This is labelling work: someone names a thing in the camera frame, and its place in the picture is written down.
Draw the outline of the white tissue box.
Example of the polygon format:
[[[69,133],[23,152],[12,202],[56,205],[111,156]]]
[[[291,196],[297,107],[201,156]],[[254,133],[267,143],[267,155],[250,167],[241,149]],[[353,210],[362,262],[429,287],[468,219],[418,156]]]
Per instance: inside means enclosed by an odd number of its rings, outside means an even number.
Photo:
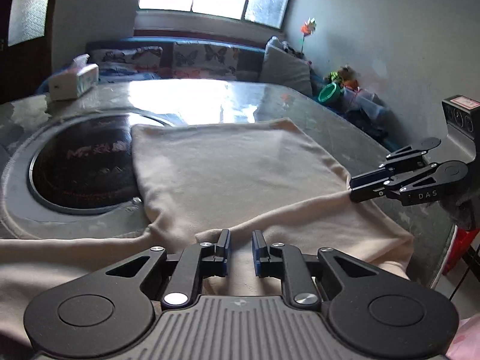
[[[53,102],[76,100],[97,85],[98,65],[88,60],[89,54],[78,55],[69,67],[49,77],[49,97]]]

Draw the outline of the pink floral garment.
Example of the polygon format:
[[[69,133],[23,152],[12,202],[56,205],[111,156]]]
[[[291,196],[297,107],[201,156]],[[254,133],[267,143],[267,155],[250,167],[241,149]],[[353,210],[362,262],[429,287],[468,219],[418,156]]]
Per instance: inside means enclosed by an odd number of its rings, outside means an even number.
[[[451,360],[480,360],[480,314],[460,321],[447,357]]]

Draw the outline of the green plastic bowl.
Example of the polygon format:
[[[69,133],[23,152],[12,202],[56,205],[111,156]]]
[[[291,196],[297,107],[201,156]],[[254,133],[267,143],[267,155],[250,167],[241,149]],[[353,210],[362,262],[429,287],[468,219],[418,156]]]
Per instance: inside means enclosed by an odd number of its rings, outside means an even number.
[[[335,82],[326,85],[318,95],[318,102],[323,105],[337,102],[342,94],[342,88]]]

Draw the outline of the butterfly print cushion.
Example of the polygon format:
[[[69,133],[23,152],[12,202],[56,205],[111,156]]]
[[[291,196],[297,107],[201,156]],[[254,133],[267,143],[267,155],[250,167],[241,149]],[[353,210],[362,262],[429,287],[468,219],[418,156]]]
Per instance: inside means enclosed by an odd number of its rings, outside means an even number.
[[[94,49],[89,52],[89,62],[97,64],[100,82],[159,80],[162,54],[160,46]]]
[[[239,49],[200,43],[175,43],[172,77],[176,79],[237,80]]]

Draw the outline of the left butterfly print cushion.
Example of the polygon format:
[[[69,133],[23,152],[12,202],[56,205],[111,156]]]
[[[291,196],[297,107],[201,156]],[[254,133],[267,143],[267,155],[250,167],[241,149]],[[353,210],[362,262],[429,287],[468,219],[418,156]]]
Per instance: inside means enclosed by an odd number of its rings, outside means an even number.
[[[160,46],[94,49],[89,52],[89,62],[97,64],[100,82],[159,80],[162,54]]]

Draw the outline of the red plastic stool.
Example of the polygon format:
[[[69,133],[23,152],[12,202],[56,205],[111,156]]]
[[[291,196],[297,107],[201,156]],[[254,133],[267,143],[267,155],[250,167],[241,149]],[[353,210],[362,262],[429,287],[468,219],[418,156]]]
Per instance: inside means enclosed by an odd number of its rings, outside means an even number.
[[[457,228],[456,236],[454,242],[451,247],[450,254],[448,256],[448,260],[445,264],[442,273],[447,275],[455,266],[458,264],[460,259],[465,255],[465,253],[470,248],[473,240],[479,234],[479,229],[474,229],[471,231],[467,231],[462,228]]]

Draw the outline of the plush teddy toy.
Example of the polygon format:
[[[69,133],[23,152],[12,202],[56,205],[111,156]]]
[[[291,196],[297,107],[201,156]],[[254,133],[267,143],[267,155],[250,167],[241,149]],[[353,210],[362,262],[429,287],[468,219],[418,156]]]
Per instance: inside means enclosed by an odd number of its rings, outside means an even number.
[[[341,88],[347,87],[351,90],[359,88],[356,71],[349,66],[342,66],[337,71],[332,71],[324,77],[329,84],[335,83]]]

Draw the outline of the cream knit sweater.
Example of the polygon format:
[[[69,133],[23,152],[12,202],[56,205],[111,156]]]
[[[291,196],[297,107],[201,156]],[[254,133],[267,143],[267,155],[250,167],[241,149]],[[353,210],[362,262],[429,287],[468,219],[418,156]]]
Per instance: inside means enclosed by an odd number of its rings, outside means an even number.
[[[133,128],[133,164],[149,225],[69,224],[58,235],[1,241],[1,334],[27,344],[23,315],[39,293],[161,245],[177,253],[232,235],[229,278],[214,295],[270,295],[253,272],[251,234],[306,254],[330,246],[405,276],[413,236],[374,203],[350,200],[347,169],[288,119],[258,124]]]

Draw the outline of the round black induction cooktop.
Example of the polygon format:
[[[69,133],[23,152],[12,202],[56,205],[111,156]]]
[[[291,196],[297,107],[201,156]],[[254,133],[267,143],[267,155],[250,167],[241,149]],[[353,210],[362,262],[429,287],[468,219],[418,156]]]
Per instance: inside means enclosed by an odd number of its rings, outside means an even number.
[[[140,196],[131,128],[166,127],[138,113],[90,116],[61,127],[32,156],[28,188],[45,207],[67,215],[100,215]]]

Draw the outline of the clear plastic storage box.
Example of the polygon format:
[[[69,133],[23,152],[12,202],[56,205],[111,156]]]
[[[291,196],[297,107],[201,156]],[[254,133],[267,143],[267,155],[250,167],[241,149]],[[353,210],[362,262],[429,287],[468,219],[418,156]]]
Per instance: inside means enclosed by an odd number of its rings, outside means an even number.
[[[382,121],[389,111],[387,107],[380,104],[376,94],[372,94],[364,89],[354,91],[349,88],[343,89],[341,109],[343,112],[363,111],[369,119],[375,122]]]

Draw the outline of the grey plain pillow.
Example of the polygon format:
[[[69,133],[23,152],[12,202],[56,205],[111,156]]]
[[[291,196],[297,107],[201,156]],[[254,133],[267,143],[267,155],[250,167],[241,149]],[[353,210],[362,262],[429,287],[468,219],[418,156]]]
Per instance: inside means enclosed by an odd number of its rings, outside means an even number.
[[[312,96],[310,67],[308,63],[285,52],[284,44],[272,37],[264,50],[264,61],[259,81],[267,84],[286,86],[301,94]]]

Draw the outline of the right butterfly print cushion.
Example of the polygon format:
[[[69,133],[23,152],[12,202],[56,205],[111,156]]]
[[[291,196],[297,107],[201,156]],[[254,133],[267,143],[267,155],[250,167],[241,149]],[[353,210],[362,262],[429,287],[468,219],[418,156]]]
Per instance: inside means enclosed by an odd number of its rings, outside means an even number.
[[[237,80],[239,49],[200,43],[175,43],[172,77],[176,79]]]

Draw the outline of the colourful pinwheel toy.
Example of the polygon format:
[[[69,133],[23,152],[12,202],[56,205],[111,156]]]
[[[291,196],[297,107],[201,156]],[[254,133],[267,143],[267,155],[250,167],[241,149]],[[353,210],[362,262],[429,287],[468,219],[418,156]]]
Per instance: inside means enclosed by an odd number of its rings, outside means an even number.
[[[313,33],[315,33],[316,29],[317,29],[317,22],[314,18],[309,18],[302,25],[300,29],[302,33],[302,42],[301,42],[301,50],[300,50],[301,53],[304,52],[304,44],[305,44],[306,38],[311,36]]]

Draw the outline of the blue corner sofa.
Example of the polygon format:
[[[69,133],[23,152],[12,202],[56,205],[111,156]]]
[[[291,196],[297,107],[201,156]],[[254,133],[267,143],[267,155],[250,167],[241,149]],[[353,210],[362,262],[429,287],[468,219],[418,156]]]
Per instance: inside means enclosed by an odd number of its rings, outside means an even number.
[[[326,78],[285,41],[264,48],[179,37],[129,37],[89,42],[89,61],[100,80],[213,79],[263,82],[290,87],[329,108],[390,151],[399,144],[387,131],[389,109],[361,88],[354,71],[341,67]]]

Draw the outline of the dark blue clothes pile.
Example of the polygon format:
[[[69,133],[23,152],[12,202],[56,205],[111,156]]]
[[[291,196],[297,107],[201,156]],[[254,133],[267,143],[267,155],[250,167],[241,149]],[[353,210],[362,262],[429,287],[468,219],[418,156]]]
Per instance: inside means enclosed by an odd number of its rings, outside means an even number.
[[[352,123],[382,146],[388,147],[390,145],[388,142],[389,134],[385,128],[376,124],[366,114],[354,114],[354,116],[352,116]]]

